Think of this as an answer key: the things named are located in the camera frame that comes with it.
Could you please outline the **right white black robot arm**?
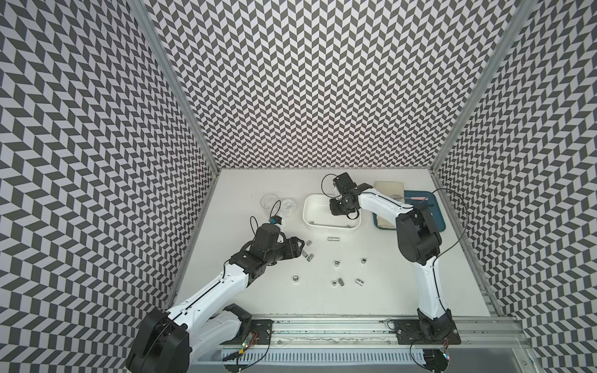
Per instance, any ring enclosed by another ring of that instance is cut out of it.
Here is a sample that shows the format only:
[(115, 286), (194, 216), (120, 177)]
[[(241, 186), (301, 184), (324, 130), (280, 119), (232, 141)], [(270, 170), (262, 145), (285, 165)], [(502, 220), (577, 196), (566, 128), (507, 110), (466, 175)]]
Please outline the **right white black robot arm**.
[(429, 207), (399, 202), (368, 183), (358, 185), (348, 173), (335, 176), (333, 184), (338, 195), (330, 199), (332, 215), (350, 216), (364, 210), (393, 224), (400, 253), (414, 265), (419, 338), (428, 343), (445, 342), (452, 333), (454, 322), (442, 299), (435, 271), (442, 238)]

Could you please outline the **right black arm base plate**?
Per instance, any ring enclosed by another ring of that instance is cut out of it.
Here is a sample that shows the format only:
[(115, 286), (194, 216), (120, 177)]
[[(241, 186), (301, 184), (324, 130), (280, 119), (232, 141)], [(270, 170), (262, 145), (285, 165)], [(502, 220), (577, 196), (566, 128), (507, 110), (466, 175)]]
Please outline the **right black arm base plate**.
[(399, 345), (461, 345), (462, 340), (453, 321), (399, 319), (392, 321)]

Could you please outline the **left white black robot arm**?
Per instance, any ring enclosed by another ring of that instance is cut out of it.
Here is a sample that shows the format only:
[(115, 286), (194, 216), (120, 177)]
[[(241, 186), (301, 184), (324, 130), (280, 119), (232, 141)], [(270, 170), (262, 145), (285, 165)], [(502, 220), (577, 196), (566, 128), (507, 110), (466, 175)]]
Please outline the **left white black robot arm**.
[(125, 361), (130, 372), (185, 372), (221, 343), (244, 340), (251, 315), (231, 303), (268, 267), (303, 254), (306, 243), (287, 237), (275, 223), (257, 228), (223, 264), (222, 272), (191, 297), (166, 311), (153, 309), (141, 321)]

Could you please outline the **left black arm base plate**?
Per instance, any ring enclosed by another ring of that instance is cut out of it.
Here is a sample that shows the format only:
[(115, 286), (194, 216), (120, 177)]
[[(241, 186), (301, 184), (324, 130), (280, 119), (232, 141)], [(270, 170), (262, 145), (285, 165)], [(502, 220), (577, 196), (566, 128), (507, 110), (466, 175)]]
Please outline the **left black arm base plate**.
[(269, 345), (274, 321), (255, 319), (251, 313), (237, 304), (226, 306), (219, 315), (211, 318), (218, 320), (216, 340), (218, 345), (241, 345), (249, 337), (257, 345)]

